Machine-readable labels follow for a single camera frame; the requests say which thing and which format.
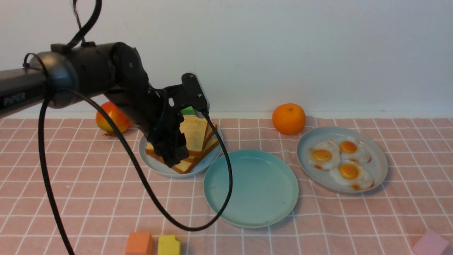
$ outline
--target table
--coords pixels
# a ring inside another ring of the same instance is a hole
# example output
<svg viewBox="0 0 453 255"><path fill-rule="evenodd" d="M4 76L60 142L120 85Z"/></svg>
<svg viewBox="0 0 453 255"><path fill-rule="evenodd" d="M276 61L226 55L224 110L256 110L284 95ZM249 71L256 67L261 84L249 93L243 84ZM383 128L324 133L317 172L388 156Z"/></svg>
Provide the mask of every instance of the table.
<svg viewBox="0 0 453 255"><path fill-rule="evenodd" d="M269 119L215 119L229 151L261 149L279 156L299 182L299 201L276 225L250 230L219 220L187 233L152 204L124 148L103 136L92 119L48 119L47 161L64 226L78 255L122 255L127 236L174 234L186 255L411 254L428 229L453 242L453 122L434 119L320 119L285 136ZM385 152L384 183L360 196L338 195L313 183L295 153L306 131L342 126L368 135ZM184 224L212 218L203 174L168 179L138 156L141 134L125 133L160 202ZM39 166L37 120L0 120L0 254L63 255ZM447 254L453 254L449 247Z"/></svg>

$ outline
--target fried egg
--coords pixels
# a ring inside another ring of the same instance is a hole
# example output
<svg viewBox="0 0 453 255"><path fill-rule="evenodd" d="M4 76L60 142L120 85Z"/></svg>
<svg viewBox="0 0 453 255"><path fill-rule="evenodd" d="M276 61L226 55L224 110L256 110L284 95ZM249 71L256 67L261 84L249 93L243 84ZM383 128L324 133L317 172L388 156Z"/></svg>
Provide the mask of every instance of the fried egg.
<svg viewBox="0 0 453 255"><path fill-rule="evenodd" d="M345 160L337 168L330 169L329 175L342 187L349 187L356 191L373 187L371 175L357 162Z"/></svg>
<svg viewBox="0 0 453 255"><path fill-rule="evenodd" d="M340 164L340 148L332 141L320 142L308 150L308 163L317 169L332 169Z"/></svg>
<svg viewBox="0 0 453 255"><path fill-rule="evenodd" d="M335 143L340 147L340 158L342 160L355 161L359 164L371 161L370 153L360 141L349 137L340 137L335 139Z"/></svg>

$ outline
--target sponge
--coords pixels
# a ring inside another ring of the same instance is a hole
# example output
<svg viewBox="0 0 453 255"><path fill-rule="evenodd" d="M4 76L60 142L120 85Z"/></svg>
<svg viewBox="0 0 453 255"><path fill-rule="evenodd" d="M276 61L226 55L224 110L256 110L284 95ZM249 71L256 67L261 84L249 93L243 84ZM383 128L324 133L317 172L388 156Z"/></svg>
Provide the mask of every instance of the sponge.
<svg viewBox="0 0 453 255"><path fill-rule="evenodd" d="M181 240L175 235L159 236L157 255L181 255Z"/></svg>
<svg viewBox="0 0 453 255"><path fill-rule="evenodd" d="M417 255L441 255L449 242L436 232L428 229L420 240L412 247Z"/></svg>
<svg viewBox="0 0 453 255"><path fill-rule="evenodd" d="M195 111L192 106L189 106L181 111L183 115L195 115Z"/></svg>
<svg viewBox="0 0 453 255"><path fill-rule="evenodd" d="M130 233L127 240L126 255L151 255L153 237L150 233Z"/></svg>

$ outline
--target toast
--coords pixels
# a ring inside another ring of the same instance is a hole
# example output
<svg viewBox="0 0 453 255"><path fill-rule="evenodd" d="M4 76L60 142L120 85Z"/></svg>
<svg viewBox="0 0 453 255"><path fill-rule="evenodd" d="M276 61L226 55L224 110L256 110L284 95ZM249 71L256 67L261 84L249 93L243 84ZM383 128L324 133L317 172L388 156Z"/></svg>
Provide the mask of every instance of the toast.
<svg viewBox="0 0 453 255"><path fill-rule="evenodd" d="M208 133L206 119L185 115L179 130L186 137L186 147L190 156L200 156L204 149L204 140Z"/></svg>
<svg viewBox="0 0 453 255"><path fill-rule="evenodd" d="M217 145L219 144L219 141L212 137L211 139L209 139L209 141L207 142L206 144L206 147L203 149L202 153L200 154L200 156L196 157L196 156L190 156L184 160L182 160L178 165L172 167L173 170L175 170L176 172L180 173L180 174L185 174L185 173L189 173L199 162L201 162L203 160L204 157L206 157L206 155L208 155ZM154 154L154 152L150 152L150 150L146 150L146 154L150 155L151 157L153 157L154 159L156 159L157 161L161 162L161 163L164 163L163 159L159 156L157 156L156 154Z"/></svg>
<svg viewBox="0 0 453 255"><path fill-rule="evenodd" d="M181 123L180 131L186 137L186 147L189 150L190 156L200 156L208 141L214 136L214 131L208 125L207 121L196 116L184 116L184 122ZM151 143L146 145L146 151L147 153L154 153L154 147Z"/></svg>
<svg viewBox="0 0 453 255"><path fill-rule="evenodd" d="M203 149L206 147L207 142L214 136L214 130L211 128L211 126L208 124L207 125L207 133L203 141Z"/></svg>

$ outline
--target plate rim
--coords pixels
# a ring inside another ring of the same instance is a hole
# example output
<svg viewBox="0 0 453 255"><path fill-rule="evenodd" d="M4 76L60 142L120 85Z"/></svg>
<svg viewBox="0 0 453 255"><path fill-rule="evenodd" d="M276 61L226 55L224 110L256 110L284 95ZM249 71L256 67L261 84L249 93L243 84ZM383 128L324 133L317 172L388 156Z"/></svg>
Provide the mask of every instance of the plate rim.
<svg viewBox="0 0 453 255"><path fill-rule="evenodd" d="M221 131L221 127L218 127L218 128L217 128L217 132L219 133L220 138L223 140L223 134L222 134L222 131ZM193 176L195 176L195 175L197 175L197 174L199 174L199 173L202 173L202 172L206 171L206 170L207 170L207 169L208 169L208 168L209 168L209 167L210 167L210 166L211 166L211 165L219 158L220 154L222 153L222 149L220 149L219 154L218 154L218 155L215 157L215 159L209 164L209 166L206 167L206 168L204 168L204 169L201 169L201 170L199 170L199 171L197 171L197 172L191 171L191 172L186 173L186 174L180 174L180 173L178 173L178 172L175 171L174 174L167 174L167 173L163 173L163 172L157 171L157 170L154 169L152 166L150 166L149 164L146 163L146 161L144 160L143 157L144 157L144 156L151 157L151 156L149 156L149 155L146 154L146 153L144 153L144 154L142 153L140 144L142 143L143 140L144 140L143 143L145 143L145 145L146 145L146 142L147 142L147 141L146 141L146 138L145 138L144 135L140 138L140 141L139 141L139 155L140 155L140 158L143 160L143 163L144 163L147 167L149 167L152 171L158 173L158 174L161 175L161 176L167 177L167 178L178 178L178 179L183 179L183 178L193 177Z"/></svg>
<svg viewBox="0 0 453 255"><path fill-rule="evenodd" d="M266 155L270 155L272 158L275 158L277 161L281 161L282 163L284 163L284 165L287 167L287 169L292 173L292 175L290 175L291 179L294 181L293 185L294 187L296 188L296 191L293 192L292 196L295 197L294 199L294 203L291 203L289 205L289 211L287 213L282 213L282 216L281 217L276 217L275 221L271 221L271 222L268 222L266 224L262 224L262 225L259 225L259 226L253 226L253 225L242 225L240 223L237 223L237 222L234 222L234 221L230 221L228 219L225 219L224 217L224 213L222 213L222 215L220 215L220 218L222 218L224 221L230 223L230 224L233 224L235 226L238 226L238 227L242 227L242 228L247 228L247 229L259 229L259 228L263 228L263 227L268 227L268 226L271 226L271 225L274 225L280 221L282 221L284 218L286 218L289 214L291 214L291 212L294 210L297 202L299 201L299 192L300 192L300 189L299 189L299 182L297 180L297 176L296 174L294 173L294 171L289 167L289 165L283 161L281 158L277 157L276 155L272 154L272 153L269 153L269 152L265 152L265 151L262 151L262 150L257 150L257 149L239 149L239 150L235 150L235 151L232 151L232 152L229 152L228 153L228 156L231 158L231 154L234 153L239 153L239 152L243 152L243 151L256 151L256 152L259 152L259 153L264 153ZM204 198L207 202L207 204L209 205L209 208L211 208L211 210L217 214L217 211L214 210L214 208L212 207L211 203L209 203L209 200L207 199L207 196L206 196L206 189L205 189L205 185L206 185L206 175L209 173L209 171L211 170L212 171L212 165L216 162L216 161L219 161L219 160L225 160L225 155L222 155L220 157L218 157L214 162L211 163L211 165L207 168L206 170L206 173L205 173L205 176L203 178L203 195L204 195Z"/></svg>
<svg viewBox="0 0 453 255"><path fill-rule="evenodd" d="M327 129L327 128L335 128L335 129L339 129L339 130L347 130L349 132L356 132L360 135L363 135L364 137L366 137L366 139L368 139L368 142L370 143L373 143L378 149L378 153L381 154L386 160L384 160L384 163L385 163L385 169L382 169L382 171L385 173L384 175L384 178L382 179L382 181L380 181L379 183L375 183L373 185L373 187L371 188L368 188L366 190L361 190L361 191L345 191L345 190L339 190L339 189L335 189L335 188L332 188L330 186L327 186L325 184L323 184L322 182L318 181L317 179L315 179L307 170L305 170L305 168L303 167L302 165L302 159L301 159L301 156L299 155L299 144L301 143L302 139L309 135L310 133L312 133L314 130L319 130L319 129ZM332 192L335 192L335 193L338 193L338 194L343 194L343 195L358 195L358 194L362 194L362 193L367 193L367 192L370 192L374 189L376 189L377 187L379 187L385 180L385 178L387 177L388 175L388 172L389 172L389 164L388 164L388 159L384 153L384 151L379 147L379 145L373 140L371 139L370 137L368 137L367 135L364 135L360 132L357 132L357 131L354 131L350 128L346 128L346 127L338 127L338 126L326 126L326 127L316 127L316 128L313 128L309 131L307 131L305 134L303 134L301 136L301 138L299 138L297 144L296 144L296 154L297 154L297 159L299 161L299 165L301 166L301 168L303 169L303 171L307 174L307 176L310 178L310 180L312 180L313 182L315 182L316 184L320 185L321 187L329 190L329 191L332 191Z"/></svg>

